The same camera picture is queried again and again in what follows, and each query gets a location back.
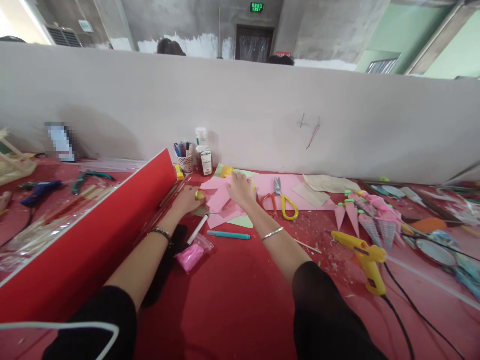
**exit sign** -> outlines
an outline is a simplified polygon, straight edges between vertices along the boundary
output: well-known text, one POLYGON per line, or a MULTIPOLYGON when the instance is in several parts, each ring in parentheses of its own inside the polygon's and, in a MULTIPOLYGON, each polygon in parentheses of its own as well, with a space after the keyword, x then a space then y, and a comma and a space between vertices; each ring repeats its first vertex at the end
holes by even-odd
POLYGON ((251 2, 250 3, 250 12, 251 13, 263 13, 264 12, 264 5, 259 2, 251 2))

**blue hot glue gun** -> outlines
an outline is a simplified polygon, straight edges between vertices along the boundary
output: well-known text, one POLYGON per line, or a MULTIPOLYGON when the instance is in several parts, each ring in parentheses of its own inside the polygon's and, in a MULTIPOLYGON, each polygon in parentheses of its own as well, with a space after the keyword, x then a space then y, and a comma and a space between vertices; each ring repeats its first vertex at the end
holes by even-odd
POLYGON ((27 197, 25 200, 20 202, 23 206, 26 206, 29 209, 36 207, 45 196, 58 190, 63 183, 59 180, 57 181, 43 181, 43 182, 28 182, 26 184, 20 185, 22 190, 33 190, 33 193, 27 197))

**yellow hot glue gun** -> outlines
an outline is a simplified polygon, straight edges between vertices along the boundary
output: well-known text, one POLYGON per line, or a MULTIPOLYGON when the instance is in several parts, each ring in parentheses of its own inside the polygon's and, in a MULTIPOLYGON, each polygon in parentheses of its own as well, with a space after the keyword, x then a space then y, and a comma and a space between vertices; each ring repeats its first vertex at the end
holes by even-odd
POLYGON ((366 288, 376 296, 382 296, 387 293, 384 280, 380 275, 377 263, 387 261, 387 252, 377 245, 369 246, 365 241, 343 232, 332 231, 333 238, 354 252, 368 279, 366 288))

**silver bracelet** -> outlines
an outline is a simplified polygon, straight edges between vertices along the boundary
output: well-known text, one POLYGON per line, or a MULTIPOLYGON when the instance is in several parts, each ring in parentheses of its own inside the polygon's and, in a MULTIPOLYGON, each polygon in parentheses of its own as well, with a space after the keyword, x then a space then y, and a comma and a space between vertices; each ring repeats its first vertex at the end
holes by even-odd
POLYGON ((170 234, 168 232, 166 232, 165 230, 163 230, 162 228, 159 228, 159 227, 156 227, 154 228, 152 231, 150 231, 151 233, 159 233, 159 234, 162 234, 167 240, 168 240, 168 247, 171 248, 172 245, 173 245, 173 241, 172 241, 172 237, 170 236, 170 234))
POLYGON ((262 241, 268 239, 269 237, 271 237, 271 236, 273 236, 273 235, 275 235, 275 234, 278 234, 278 233, 281 232, 283 229, 284 229, 284 227, 282 226, 281 228, 275 230, 274 232, 269 233, 267 236, 265 236, 265 237, 262 239, 262 241))

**green wall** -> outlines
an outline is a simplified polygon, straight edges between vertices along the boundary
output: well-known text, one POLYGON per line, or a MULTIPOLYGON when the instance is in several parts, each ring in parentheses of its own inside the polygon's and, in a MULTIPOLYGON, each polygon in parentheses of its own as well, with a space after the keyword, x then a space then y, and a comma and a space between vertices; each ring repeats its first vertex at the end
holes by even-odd
POLYGON ((424 76, 436 79, 480 77, 480 11, 473 14, 424 76))
POLYGON ((403 74, 451 9, 390 4, 356 71, 364 73, 372 61, 390 59, 385 53, 401 53, 391 73, 403 74))

